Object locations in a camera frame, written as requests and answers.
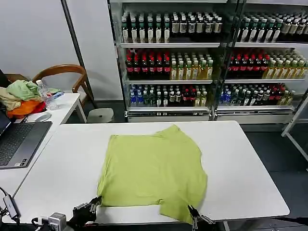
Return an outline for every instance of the white wall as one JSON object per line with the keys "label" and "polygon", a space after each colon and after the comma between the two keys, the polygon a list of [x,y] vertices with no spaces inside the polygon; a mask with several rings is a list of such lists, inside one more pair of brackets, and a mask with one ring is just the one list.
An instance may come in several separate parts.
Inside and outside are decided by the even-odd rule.
{"label": "white wall", "polygon": [[[95,100],[122,100],[109,13],[104,0],[69,7]],[[32,79],[58,64],[79,64],[60,0],[1,0],[0,69]],[[79,74],[47,78],[71,90]]]}
{"label": "white wall", "polygon": [[107,0],[67,0],[96,100],[122,100]]}
{"label": "white wall", "polygon": [[[59,0],[1,0],[0,68],[32,79],[58,64],[79,64]],[[52,87],[69,90],[77,74],[51,77]]]}

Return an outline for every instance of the shelf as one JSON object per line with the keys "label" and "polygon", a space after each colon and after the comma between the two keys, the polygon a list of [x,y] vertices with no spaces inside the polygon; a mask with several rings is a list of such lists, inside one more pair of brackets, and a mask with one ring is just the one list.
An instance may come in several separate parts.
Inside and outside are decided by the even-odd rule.
{"label": "shelf", "polygon": [[129,112],[208,112],[208,107],[129,107]]}
{"label": "shelf", "polygon": [[218,111],[294,111],[292,105],[279,106],[218,106]]}
{"label": "shelf", "polygon": [[226,3],[227,0],[110,0],[111,3],[120,3],[120,2],[126,2],[126,3],[180,3],[180,2],[186,2],[186,3]]}
{"label": "shelf", "polygon": [[128,84],[211,84],[212,80],[127,80]]}
{"label": "shelf", "polygon": [[247,0],[247,3],[308,6],[307,0]]}
{"label": "shelf", "polygon": [[290,83],[300,82],[304,78],[279,78],[279,79],[226,79],[225,83]]}
{"label": "shelf", "polygon": [[308,48],[308,43],[236,42],[235,47]]}
{"label": "shelf", "polygon": [[121,43],[122,48],[215,48],[219,47],[219,42],[209,43]]}

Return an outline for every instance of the orange cloth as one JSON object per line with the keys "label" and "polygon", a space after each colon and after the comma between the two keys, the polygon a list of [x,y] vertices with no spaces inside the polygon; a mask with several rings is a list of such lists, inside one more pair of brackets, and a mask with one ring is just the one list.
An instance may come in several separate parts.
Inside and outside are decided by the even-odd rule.
{"label": "orange cloth", "polygon": [[25,115],[30,114],[39,104],[40,101],[35,101],[35,100],[22,101],[20,107],[8,111],[7,113],[8,118],[15,117],[17,119],[21,119]]}

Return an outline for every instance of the white table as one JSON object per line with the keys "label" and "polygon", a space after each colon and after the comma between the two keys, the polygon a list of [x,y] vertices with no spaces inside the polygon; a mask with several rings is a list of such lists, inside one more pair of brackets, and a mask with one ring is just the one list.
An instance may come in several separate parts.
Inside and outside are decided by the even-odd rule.
{"label": "white table", "polygon": [[[176,124],[202,151],[208,174],[199,212],[216,221],[275,217],[289,208],[235,121],[60,125],[15,196],[21,223],[54,212],[72,216],[73,207],[96,196],[112,134],[152,134]],[[138,144],[131,147],[138,150]],[[107,207],[99,223],[173,222],[158,205]]]}
{"label": "white table", "polygon": [[[47,121],[51,121],[52,125],[49,128],[48,132],[46,133],[39,148],[35,152],[28,167],[0,170],[0,186],[7,193],[11,194],[12,196],[15,195],[18,188],[22,184],[23,180],[27,176],[28,172],[31,170],[35,161],[37,160],[42,150],[45,148],[49,139],[52,137],[53,133],[57,130],[59,125],[67,121],[67,119],[70,117],[75,108],[79,111],[82,110],[79,102],[79,97],[80,97],[79,93],[64,94],[56,99],[56,102],[59,105],[59,108],[57,110],[54,111],[47,110],[51,114],[51,117]],[[40,117],[40,115],[42,114],[43,113],[30,115],[27,118],[27,122],[34,122],[34,120]]]}

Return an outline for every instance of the gray floor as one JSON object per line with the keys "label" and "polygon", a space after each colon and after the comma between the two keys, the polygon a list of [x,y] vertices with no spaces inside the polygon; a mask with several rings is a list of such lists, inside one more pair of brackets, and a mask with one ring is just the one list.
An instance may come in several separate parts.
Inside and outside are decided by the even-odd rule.
{"label": "gray floor", "polygon": [[[98,102],[99,107],[111,107],[115,113],[115,122],[124,122],[124,105],[121,101],[116,102]],[[93,107],[90,104],[85,106],[87,115]],[[79,123],[75,113],[71,115],[68,123]],[[281,192],[283,198],[290,208],[290,218],[308,217],[308,162],[293,146],[288,138],[282,138],[277,129],[271,129],[272,132],[251,132],[247,126],[243,126],[246,135],[252,146],[259,155],[264,166]],[[308,133],[308,126],[297,125],[292,135],[300,139],[302,145],[305,145],[304,137]],[[241,222],[229,222],[231,230],[237,230]],[[176,226],[157,226],[152,229],[161,231],[168,230],[191,230],[187,225]],[[308,231],[308,227],[298,225],[293,222],[266,219],[256,230],[258,231]]]}

